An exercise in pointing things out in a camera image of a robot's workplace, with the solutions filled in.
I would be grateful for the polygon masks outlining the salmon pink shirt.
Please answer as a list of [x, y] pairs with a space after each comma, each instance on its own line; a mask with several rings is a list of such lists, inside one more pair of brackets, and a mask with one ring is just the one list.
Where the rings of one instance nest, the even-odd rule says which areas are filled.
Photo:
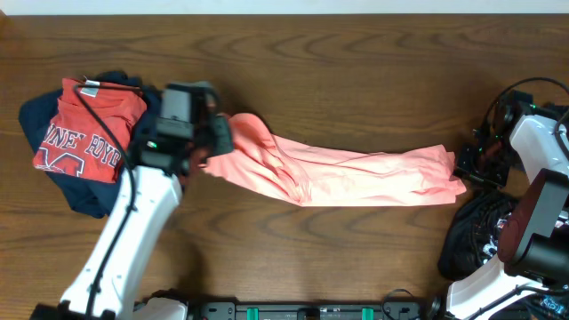
[[455, 155], [442, 145], [402, 154], [313, 147], [273, 134], [254, 114], [228, 120], [232, 152], [204, 171], [301, 207], [452, 204], [466, 191], [453, 176]]

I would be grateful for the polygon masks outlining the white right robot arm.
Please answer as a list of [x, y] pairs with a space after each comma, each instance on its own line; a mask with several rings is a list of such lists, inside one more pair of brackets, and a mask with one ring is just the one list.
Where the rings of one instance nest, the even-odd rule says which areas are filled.
[[475, 197], [455, 214], [438, 262], [452, 279], [429, 319], [488, 319], [525, 297], [568, 294], [568, 112], [511, 92], [463, 146], [455, 176]]

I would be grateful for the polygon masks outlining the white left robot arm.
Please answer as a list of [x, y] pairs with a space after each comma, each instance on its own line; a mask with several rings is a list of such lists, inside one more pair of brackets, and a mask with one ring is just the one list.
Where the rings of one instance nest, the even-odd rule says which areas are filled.
[[164, 224], [180, 205], [179, 178], [233, 149], [212, 85], [168, 84], [149, 132], [119, 151], [125, 166], [120, 191], [89, 260], [59, 304], [37, 304], [31, 318], [190, 319], [182, 298], [163, 295], [139, 303], [136, 295]]

